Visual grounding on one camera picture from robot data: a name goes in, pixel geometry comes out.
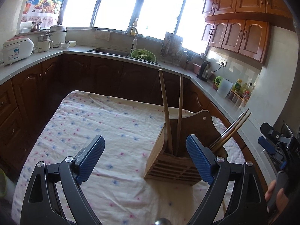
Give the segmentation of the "person's right hand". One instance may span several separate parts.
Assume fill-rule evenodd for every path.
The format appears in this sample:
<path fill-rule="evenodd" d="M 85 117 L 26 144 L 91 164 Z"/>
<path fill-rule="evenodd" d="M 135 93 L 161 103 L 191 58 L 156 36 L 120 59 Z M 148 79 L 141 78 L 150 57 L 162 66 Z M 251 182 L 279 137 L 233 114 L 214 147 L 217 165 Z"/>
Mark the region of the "person's right hand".
<path fill-rule="evenodd" d="M 270 198 L 271 198 L 271 196 L 274 192 L 275 186 L 276 186 L 276 180 L 273 180 L 269 184 L 267 192 L 264 195 L 265 200 L 267 202 L 270 200 Z M 286 208 L 288 203 L 289 203 L 289 199 L 287 198 L 287 196 L 285 196 L 284 189 L 281 188 L 278 191 L 277 196 L 276 196 L 276 207 L 277 207 L 277 210 L 278 210 L 278 215 L 281 214 L 284 211 L 284 209 Z"/>

